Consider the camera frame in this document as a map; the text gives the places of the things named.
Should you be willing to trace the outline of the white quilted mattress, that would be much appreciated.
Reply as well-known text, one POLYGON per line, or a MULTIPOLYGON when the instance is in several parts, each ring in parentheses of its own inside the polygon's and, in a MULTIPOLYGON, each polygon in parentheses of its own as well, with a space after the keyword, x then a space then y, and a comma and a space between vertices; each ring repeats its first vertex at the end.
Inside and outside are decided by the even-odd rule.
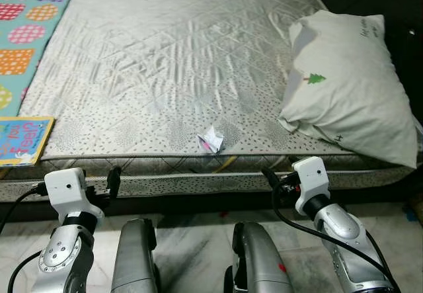
POLYGON ((323 159, 338 189, 380 187, 411 169, 287 132, 278 115, 292 51, 288 27, 321 0, 70 0, 38 64, 22 116, 52 116, 37 164, 0 169, 0 203, 45 174, 81 168, 105 187, 121 167, 123 197, 267 189, 323 159), (218 154, 197 135, 223 136, 218 154))

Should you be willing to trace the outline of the silver right robot leg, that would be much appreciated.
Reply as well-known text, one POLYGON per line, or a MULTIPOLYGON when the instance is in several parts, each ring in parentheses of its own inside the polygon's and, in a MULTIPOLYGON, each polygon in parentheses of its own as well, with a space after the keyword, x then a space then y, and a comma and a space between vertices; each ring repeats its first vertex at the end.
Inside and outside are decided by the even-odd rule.
POLYGON ((294 293, 277 247, 257 222, 239 222, 233 230, 232 265, 223 293, 294 293))

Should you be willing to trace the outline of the silver robot leg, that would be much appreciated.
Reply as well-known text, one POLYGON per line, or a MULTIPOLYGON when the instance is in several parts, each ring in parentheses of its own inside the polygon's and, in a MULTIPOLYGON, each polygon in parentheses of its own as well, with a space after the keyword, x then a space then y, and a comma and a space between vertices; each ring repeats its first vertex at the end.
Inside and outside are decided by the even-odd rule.
POLYGON ((158 293, 160 278, 152 251, 156 232, 149 218, 134 218, 121 229, 111 293, 158 293))
POLYGON ((232 265, 223 293, 294 293, 277 247, 257 222, 239 222, 233 230, 232 265))

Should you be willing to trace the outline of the dark bed base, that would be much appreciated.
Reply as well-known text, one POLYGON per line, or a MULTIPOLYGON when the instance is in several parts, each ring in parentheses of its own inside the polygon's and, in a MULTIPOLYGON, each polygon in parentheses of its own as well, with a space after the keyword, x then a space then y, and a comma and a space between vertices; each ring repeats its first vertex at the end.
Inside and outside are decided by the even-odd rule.
MULTIPOLYGON (((420 195, 423 172, 414 170, 409 176, 390 185, 365 189, 341 190, 336 184, 345 179, 330 178, 330 199, 343 205, 372 202, 400 202, 420 195)), ((269 191, 226 192, 154 197, 118 197, 104 212, 106 216, 131 214, 195 214, 196 212, 223 212, 270 209, 269 191)), ((25 202, 13 208, 10 222, 56 220, 57 212, 47 200, 25 202)))

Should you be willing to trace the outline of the colourful children's book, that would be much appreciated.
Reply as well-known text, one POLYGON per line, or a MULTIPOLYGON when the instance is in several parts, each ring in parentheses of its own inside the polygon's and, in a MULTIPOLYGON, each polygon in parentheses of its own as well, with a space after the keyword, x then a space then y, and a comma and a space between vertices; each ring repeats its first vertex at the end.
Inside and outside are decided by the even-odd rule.
POLYGON ((54 122, 52 116, 0 117, 0 168, 36 164, 54 122))

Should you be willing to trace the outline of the silver left robot leg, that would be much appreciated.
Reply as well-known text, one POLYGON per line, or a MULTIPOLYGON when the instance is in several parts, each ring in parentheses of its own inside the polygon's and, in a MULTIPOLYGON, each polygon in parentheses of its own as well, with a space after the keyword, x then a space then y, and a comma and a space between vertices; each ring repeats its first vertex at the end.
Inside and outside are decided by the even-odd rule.
POLYGON ((149 218, 134 218, 121 229, 111 293, 158 293, 160 278, 152 251, 156 232, 149 218))

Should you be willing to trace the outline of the teal colourful patterned blanket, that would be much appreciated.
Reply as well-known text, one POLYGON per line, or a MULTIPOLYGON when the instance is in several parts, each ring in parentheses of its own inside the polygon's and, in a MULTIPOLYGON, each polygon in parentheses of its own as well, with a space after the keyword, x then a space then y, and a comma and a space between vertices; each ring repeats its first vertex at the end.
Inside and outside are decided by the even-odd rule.
POLYGON ((0 0, 0 116, 17 116, 70 0, 0 0))

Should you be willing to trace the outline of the white pillow with green tree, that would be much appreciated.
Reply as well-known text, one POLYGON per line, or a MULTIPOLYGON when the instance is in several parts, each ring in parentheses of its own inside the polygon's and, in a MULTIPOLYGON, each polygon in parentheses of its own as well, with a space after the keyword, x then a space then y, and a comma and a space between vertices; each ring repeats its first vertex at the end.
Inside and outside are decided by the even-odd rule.
POLYGON ((288 132, 414 168, 418 121, 384 42, 383 15, 318 10, 288 29, 293 62, 279 121, 288 132))

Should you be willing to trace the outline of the white paper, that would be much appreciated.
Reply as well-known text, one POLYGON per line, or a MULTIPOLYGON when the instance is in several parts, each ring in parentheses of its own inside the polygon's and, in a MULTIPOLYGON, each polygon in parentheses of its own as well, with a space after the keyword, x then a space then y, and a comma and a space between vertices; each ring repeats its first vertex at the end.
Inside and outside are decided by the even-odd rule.
POLYGON ((214 126, 210 126, 204 133, 197 135, 198 145, 205 153, 218 154, 223 147, 223 136, 215 132, 214 126))

